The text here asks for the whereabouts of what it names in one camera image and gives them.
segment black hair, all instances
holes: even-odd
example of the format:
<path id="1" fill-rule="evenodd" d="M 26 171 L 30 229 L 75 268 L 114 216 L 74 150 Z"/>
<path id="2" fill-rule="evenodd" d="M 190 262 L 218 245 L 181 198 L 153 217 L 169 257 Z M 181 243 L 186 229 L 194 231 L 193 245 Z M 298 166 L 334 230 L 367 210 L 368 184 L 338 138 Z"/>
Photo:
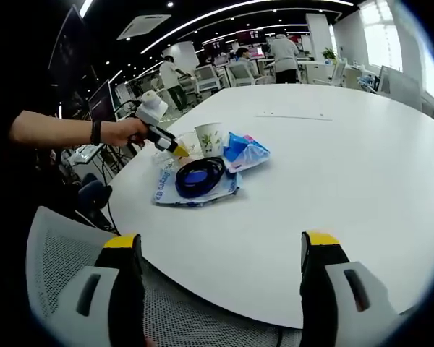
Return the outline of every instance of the black hair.
<path id="1" fill-rule="evenodd" d="M 237 57 L 241 58 L 243 56 L 243 53 L 249 52 L 249 49 L 244 48 L 244 47 L 239 47 L 237 49 Z"/>

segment table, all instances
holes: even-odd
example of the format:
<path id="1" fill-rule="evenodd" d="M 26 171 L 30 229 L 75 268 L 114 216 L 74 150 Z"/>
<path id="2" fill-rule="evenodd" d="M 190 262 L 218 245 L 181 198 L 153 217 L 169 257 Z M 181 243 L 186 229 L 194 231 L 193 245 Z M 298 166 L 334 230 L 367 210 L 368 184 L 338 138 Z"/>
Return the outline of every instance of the table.
<path id="1" fill-rule="evenodd" d="M 111 211 L 121 234 L 142 235 L 149 262 L 224 309 L 301 328 L 301 233 L 326 228 L 398 312 L 418 302 L 434 276 L 433 119 L 358 90 L 256 85 L 222 90 L 169 131 L 212 121 L 252 135 L 271 159 L 226 201 L 158 207 L 147 146 L 112 181 Z"/>

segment black wristband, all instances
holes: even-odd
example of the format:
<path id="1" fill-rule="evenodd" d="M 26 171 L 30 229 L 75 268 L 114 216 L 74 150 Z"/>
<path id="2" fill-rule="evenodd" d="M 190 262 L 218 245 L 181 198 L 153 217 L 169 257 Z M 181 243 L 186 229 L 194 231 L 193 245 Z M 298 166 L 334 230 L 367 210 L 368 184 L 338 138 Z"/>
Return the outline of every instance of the black wristband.
<path id="1" fill-rule="evenodd" d="M 101 142 L 101 121 L 92 121 L 92 134 L 90 136 L 90 142 L 92 145 L 98 146 Z"/>

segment white lab coat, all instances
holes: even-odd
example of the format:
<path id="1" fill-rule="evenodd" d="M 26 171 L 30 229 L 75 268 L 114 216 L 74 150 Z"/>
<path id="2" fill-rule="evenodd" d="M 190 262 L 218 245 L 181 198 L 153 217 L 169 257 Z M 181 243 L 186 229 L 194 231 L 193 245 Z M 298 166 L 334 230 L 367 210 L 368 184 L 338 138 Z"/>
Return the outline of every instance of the white lab coat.
<path id="1" fill-rule="evenodd" d="M 299 54 L 299 49 L 286 36 L 272 41 L 270 53 L 275 57 L 275 73 L 297 70 L 296 56 Z"/>

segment desk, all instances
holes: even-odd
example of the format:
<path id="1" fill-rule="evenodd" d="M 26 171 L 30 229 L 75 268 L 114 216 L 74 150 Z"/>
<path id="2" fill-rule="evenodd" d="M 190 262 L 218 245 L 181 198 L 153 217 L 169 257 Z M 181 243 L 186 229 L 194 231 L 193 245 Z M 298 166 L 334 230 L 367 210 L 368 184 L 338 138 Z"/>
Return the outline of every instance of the desk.
<path id="1" fill-rule="evenodd" d="M 358 90 L 256 85 L 222 90 L 168 130 L 212 121 L 271 159 L 226 201 L 158 207 L 157 150 L 146 146 L 112 181 L 111 211 L 121 234 L 141 233 L 149 262 L 220 307 L 301 328 L 301 233 L 328 228 L 398 312 L 418 302 L 434 276 L 433 119 Z"/>

